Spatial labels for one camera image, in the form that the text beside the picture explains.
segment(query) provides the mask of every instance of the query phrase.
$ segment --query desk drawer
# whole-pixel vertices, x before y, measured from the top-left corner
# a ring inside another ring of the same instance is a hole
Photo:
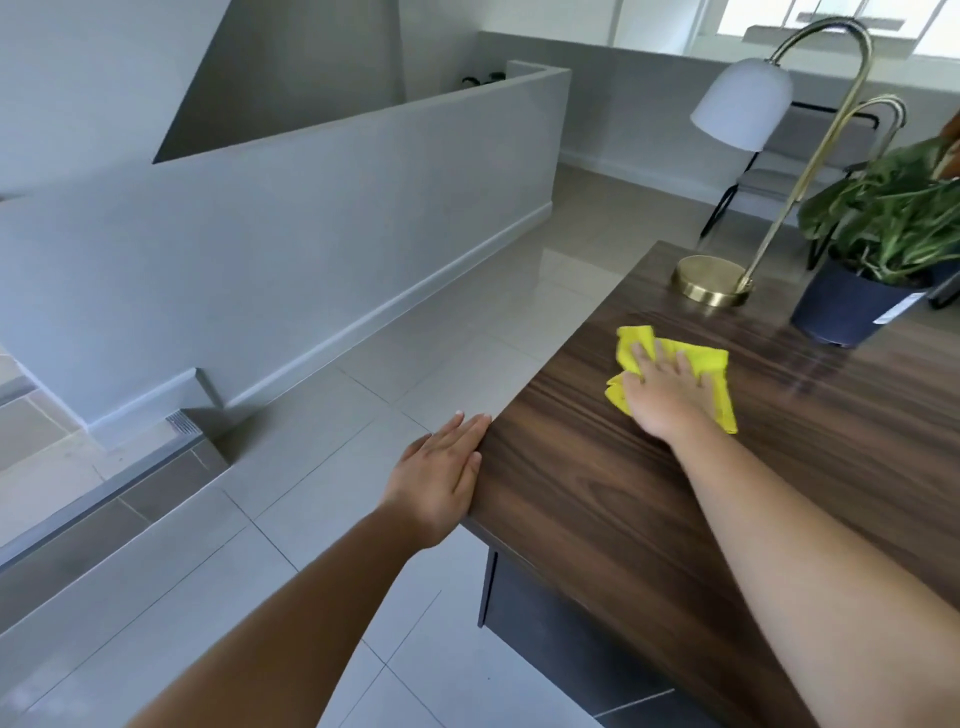
[[[579,605],[493,549],[480,624],[606,728],[719,728]]]

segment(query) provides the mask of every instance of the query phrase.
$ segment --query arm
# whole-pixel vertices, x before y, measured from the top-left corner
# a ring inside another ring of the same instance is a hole
[[[636,420],[680,460],[751,612],[818,722],[956,725],[960,614],[722,432],[709,383],[696,381],[685,357],[674,368],[635,356],[644,379],[624,385]]]
[[[380,505],[233,628],[130,728],[315,728],[404,564],[467,513],[490,418],[413,443]]]

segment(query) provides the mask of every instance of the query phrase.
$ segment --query wooden desk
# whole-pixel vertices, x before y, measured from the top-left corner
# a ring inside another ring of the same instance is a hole
[[[604,398],[616,329],[730,350],[740,440],[958,608],[960,337],[908,315],[814,344],[799,287],[707,309],[666,288],[683,255],[658,243],[493,423],[469,525],[718,719],[813,726],[671,452]]]

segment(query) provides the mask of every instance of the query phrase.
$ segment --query yellow cloth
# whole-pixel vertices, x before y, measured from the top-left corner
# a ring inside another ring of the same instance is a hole
[[[655,359],[657,350],[654,349],[653,327],[621,327],[616,330],[616,333],[620,337],[616,345],[617,362],[623,367],[624,371],[640,374],[640,367],[636,363],[630,347],[633,344],[639,344],[646,350],[651,359]],[[733,403],[730,400],[730,391],[727,388],[727,362],[730,354],[723,349],[698,347],[671,339],[660,339],[660,343],[668,355],[685,352],[690,364],[693,365],[695,375],[699,376],[707,373],[713,377],[713,399],[716,402],[717,423],[731,435],[735,435],[736,418],[733,416]],[[627,404],[627,396],[623,391],[622,377],[623,375],[617,375],[607,382],[607,399],[613,402],[624,414],[629,415],[630,406]]]

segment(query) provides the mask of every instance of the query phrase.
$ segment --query brass lamp base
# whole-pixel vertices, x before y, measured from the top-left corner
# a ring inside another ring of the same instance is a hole
[[[742,266],[722,257],[691,255],[677,263],[670,282],[697,303],[726,308],[742,305],[754,290],[752,281],[742,289],[737,288],[746,272]]]

